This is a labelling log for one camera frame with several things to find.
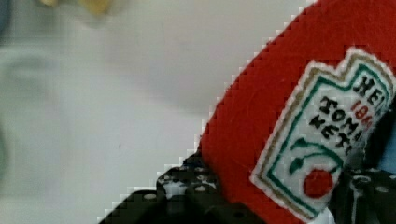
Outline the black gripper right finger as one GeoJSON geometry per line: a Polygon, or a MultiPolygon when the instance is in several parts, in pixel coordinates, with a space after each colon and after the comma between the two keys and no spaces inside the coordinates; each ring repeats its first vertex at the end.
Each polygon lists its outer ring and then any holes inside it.
{"type": "Polygon", "coordinates": [[[396,224],[395,106],[352,155],[329,206],[335,224],[396,224]]]}

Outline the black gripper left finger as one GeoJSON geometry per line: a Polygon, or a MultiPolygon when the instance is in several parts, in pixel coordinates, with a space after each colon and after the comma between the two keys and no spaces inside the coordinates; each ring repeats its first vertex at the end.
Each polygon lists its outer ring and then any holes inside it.
{"type": "Polygon", "coordinates": [[[195,153],[160,175],[155,189],[131,193],[99,224],[266,224],[222,195],[218,177],[195,153]]]}

